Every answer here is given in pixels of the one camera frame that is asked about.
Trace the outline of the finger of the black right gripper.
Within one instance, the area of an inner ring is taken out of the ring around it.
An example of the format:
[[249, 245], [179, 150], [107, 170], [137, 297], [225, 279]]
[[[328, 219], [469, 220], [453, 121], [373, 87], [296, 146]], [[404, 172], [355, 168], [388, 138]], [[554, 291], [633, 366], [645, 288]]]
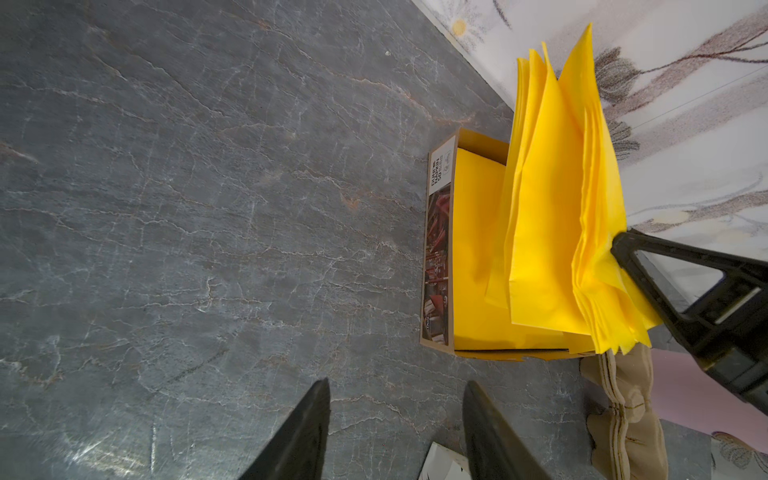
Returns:
[[611, 253], [675, 341], [722, 387], [767, 410], [767, 264], [637, 230]]

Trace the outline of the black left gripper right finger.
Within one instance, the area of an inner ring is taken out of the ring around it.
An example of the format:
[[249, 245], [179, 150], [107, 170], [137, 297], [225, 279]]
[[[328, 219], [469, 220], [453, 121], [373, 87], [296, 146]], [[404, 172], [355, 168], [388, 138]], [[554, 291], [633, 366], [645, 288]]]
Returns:
[[462, 400], [462, 420], [472, 479], [547, 480], [549, 475], [474, 380]]

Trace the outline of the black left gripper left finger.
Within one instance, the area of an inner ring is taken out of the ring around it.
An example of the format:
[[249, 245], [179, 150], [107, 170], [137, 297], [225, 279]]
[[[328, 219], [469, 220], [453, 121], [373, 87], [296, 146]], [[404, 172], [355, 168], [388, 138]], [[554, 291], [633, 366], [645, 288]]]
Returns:
[[321, 479], [330, 399], [328, 379], [314, 382], [240, 479]]

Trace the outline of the cartoon print paper bag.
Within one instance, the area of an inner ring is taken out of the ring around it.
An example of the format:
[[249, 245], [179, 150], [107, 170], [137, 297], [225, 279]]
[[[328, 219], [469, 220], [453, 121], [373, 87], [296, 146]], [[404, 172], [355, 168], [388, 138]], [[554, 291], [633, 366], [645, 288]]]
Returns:
[[430, 445], [419, 480], [470, 480], [468, 459], [437, 443]]

